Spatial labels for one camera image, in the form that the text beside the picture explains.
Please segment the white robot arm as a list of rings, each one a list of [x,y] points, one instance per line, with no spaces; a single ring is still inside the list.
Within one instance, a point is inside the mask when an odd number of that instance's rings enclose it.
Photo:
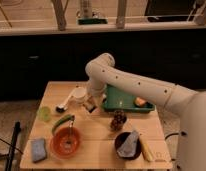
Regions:
[[[103,53],[85,66],[88,92],[101,95],[107,84],[159,105],[180,118],[177,171],[206,171],[206,91],[115,69],[115,59]]]

